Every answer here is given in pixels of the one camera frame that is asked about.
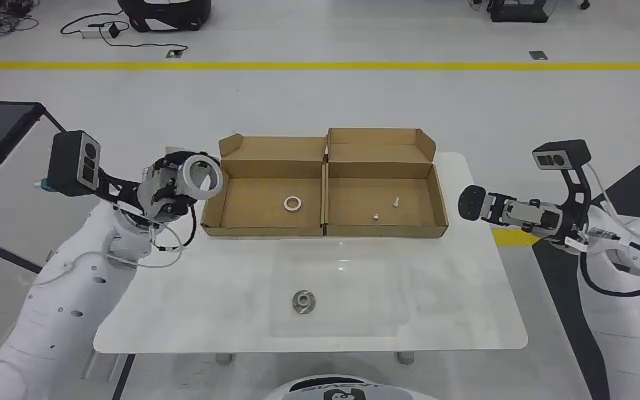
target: white robot body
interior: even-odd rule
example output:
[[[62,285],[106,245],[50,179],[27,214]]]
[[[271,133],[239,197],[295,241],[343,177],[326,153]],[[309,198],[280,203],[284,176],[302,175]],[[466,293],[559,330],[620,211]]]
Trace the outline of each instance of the white robot body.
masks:
[[[0,349],[0,398],[46,399],[57,371],[76,349],[91,343],[129,287],[135,268],[100,254],[110,251],[123,238],[122,232],[130,231],[120,224],[123,219],[118,214],[108,203],[100,203],[38,275]],[[130,238],[128,247],[111,254],[131,258],[137,252],[142,257],[151,247],[148,234],[145,239]],[[131,247],[140,243],[146,248]]]

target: box flap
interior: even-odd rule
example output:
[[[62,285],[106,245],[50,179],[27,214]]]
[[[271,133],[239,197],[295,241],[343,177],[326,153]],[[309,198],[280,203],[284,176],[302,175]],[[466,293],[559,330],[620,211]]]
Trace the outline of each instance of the box flap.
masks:
[[[324,137],[243,136],[235,133],[218,142],[222,160],[282,160],[322,162]]]
[[[431,163],[436,144],[420,129],[331,128],[329,162]]]

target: black cable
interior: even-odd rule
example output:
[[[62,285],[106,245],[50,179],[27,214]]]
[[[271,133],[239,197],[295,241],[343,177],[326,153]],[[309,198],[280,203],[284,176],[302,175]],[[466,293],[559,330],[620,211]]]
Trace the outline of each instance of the black cable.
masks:
[[[118,15],[122,14],[124,11],[120,10],[117,13],[97,13],[97,14],[89,14],[89,15],[85,15],[84,17],[80,17],[78,19],[74,19],[73,21],[69,22],[68,24],[66,24],[65,26],[63,26],[62,28],[60,28],[60,33],[63,35],[72,35],[74,33],[80,33],[79,30],[75,30],[75,31],[70,31],[70,32],[65,32],[64,30],[67,29],[68,27],[70,27],[73,24],[76,24],[82,20],[88,19],[88,18],[95,18],[95,17],[103,17],[103,16],[111,16],[111,17],[117,17]]]
[[[40,0],[9,0],[0,2],[0,36],[6,36],[13,32],[28,31],[40,22],[29,13],[40,4]],[[26,28],[19,26],[24,21],[31,21],[31,25]]]
[[[193,204],[189,206],[189,209],[191,210],[191,234],[189,235],[189,239],[187,239],[187,241],[184,242],[184,244],[182,245],[183,249],[187,247],[189,244],[191,244],[191,242],[193,241],[193,238],[196,237],[196,228],[198,227],[198,221],[196,219],[196,209],[193,206]],[[151,243],[156,249],[158,249],[158,251],[176,251],[180,248],[180,247],[157,246],[155,243],[153,243],[153,241]]]
[[[22,18],[22,21],[33,21],[34,24],[31,25],[28,28],[15,28],[14,31],[16,32],[22,32],[22,31],[30,31],[31,29],[35,28],[36,26],[40,25],[40,21],[38,21],[37,19],[33,18],[31,15],[26,15],[24,18]]]
[[[582,277],[584,278],[585,283],[587,284],[587,286],[589,286],[591,289],[595,290],[596,292],[603,294],[605,296],[611,296],[611,297],[640,296],[640,290],[634,290],[632,292],[615,292],[612,290],[603,289],[600,286],[596,285],[595,282],[593,282],[593,280],[591,280],[591,277],[589,276],[589,269],[587,268],[586,253],[580,253],[580,255],[578,256],[578,263],[580,264],[580,272],[582,272]]]
[[[105,24],[108,24],[109,22],[105,22],[104,24],[102,24],[102,26],[98,27],[98,32],[100,32],[100,37],[102,37],[102,40],[104,40],[104,42],[106,44],[108,44],[111,47],[180,47],[180,49],[178,51],[184,52],[187,51],[187,49],[189,49],[188,46],[185,46],[184,44],[177,44],[177,43],[140,43],[140,44],[113,44],[111,42],[109,42],[107,40],[106,37],[104,37],[104,35],[102,34],[102,28],[104,27]],[[119,30],[120,32],[122,32],[123,30],[128,29],[129,27],[127,26],[127,28]]]
[[[189,209],[191,210],[191,234],[189,235],[189,239],[184,242],[182,247],[187,247],[189,244],[191,244],[193,238],[196,237],[196,227],[198,226],[198,221],[196,220],[196,209],[193,204],[189,206]]]
[[[83,17],[74,19],[73,21],[69,22],[68,24],[66,24],[65,26],[63,26],[62,28],[60,28],[60,33],[63,35],[72,35],[74,33],[82,33],[80,30],[76,29],[73,31],[66,31],[66,29],[68,27],[70,27],[73,24],[76,24],[80,21],[83,21],[85,19],[88,18],[95,18],[95,17],[104,17],[104,16],[112,16],[112,17],[117,17],[118,15],[122,14],[124,11],[120,10],[117,13],[96,13],[96,14],[89,14],[89,15],[85,15]],[[120,29],[118,28],[118,23],[121,24],[125,24],[125,28]],[[116,29],[118,30],[118,33],[120,32],[124,32],[127,29],[129,29],[130,25],[128,22],[126,21],[121,21],[121,20],[115,20],[115,21],[107,21],[107,22],[101,22],[101,23],[97,23],[97,24],[90,24],[89,26],[91,27],[95,27],[98,28],[98,32],[100,33],[100,37],[102,38],[102,40],[108,44],[111,47],[130,47],[130,48],[138,48],[138,47],[178,47],[179,49],[177,49],[176,51],[179,52],[184,52],[187,49],[189,49],[188,46],[185,46],[183,44],[178,44],[178,43],[140,43],[140,44],[115,44],[115,43],[111,43],[107,40],[107,38],[103,35],[102,33],[102,28],[104,28],[107,24],[113,24]]]

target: table leg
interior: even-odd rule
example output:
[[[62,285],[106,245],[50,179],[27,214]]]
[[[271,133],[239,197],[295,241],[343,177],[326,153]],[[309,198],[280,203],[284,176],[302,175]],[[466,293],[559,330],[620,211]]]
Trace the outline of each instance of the table leg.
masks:
[[[398,351],[395,355],[396,360],[402,365],[411,365],[415,361],[415,353],[413,351]]]
[[[235,354],[231,353],[217,353],[216,354],[216,363],[218,365],[229,365],[233,362],[235,358]]]

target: black equipment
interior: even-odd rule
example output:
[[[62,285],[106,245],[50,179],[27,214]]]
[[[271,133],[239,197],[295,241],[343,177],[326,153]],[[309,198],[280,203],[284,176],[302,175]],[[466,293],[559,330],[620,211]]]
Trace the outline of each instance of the black equipment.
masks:
[[[197,31],[211,14],[211,0],[151,1],[118,0],[131,26],[138,32]]]
[[[546,4],[547,0],[491,0],[487,11],[493,22],[544,23],[549,19]]]

